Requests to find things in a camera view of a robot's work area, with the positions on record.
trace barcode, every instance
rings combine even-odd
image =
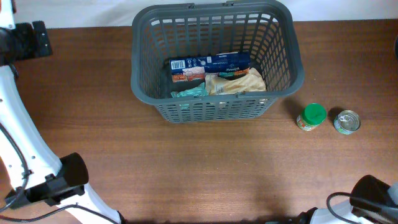
[[[223,85],[216,85],[216,94],[224,93],[224,86]]]
[[[172,64],[172,70],[173,69],[185,68],[185,61],[184,60],[174,61],[174,62],[170,62],[170,63]]]

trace tin can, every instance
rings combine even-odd
[[[361,126],[361,120],[354,111],[344,110],[335,118],[333,124],[341,134],[352,134]]]

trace can lid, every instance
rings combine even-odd
[[[344,110],[338,116],[340,126],[347,131],[356,131],[361,125],[359,116],[354,111]]]
[[[318,103],[308,105],[303,113],[303,120],[310,125],[319,125],[326,119],[326,110]]]

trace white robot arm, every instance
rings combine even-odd
[[[4,161],[14,192],[11,192],[6,202],[11,202],[11,208],[18,208],[37,201],[46,201],[50,205],[63,208],[78,205],[108,217],[103,217],[79,208],[68,208],[82,223],[122,223],[120,214],[109,208],[88,183],[86,167],[78,154],[72,154],[62,160],[46,145],[28,112],[26,111],[16,87],[16,71],[12,62],[26,59],[31,55],[36,57],[51,54],[50,44],[43,23],[34,23],[32,35],[23,37],[18,35],[18,28],[26,29],[27,24],[16,24],[13,18],[13,4],[11,0],[0,1],[0,156]],[[31,46],[36,52],[28,52],[21,48],[19,42],[24,38],[31,39],[39,36]],[[19,148],[24,157],[28,172],[25,172],[18,152]],[[68,175],[85,178],[69,178]],[[16,192],[25,193],[16,199]]]

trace wooden table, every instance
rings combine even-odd
[[[49,30],[54,55],[18,62],[21,98],[57,156],[78,152],[103,200],[129,220],[298,215],[364,175],[398,181],[398,20],[296,22],[305,83],[257,119],[171,124],[130,88],[130,27]],[[309,103],[331,116],[305,132]],[[361,129],[332,119],[356,111]],[[10,190],[1,168],[1,197]],[[5,214],[27,218],[41,203]],[[77,223],[59,213],[41,223]]]

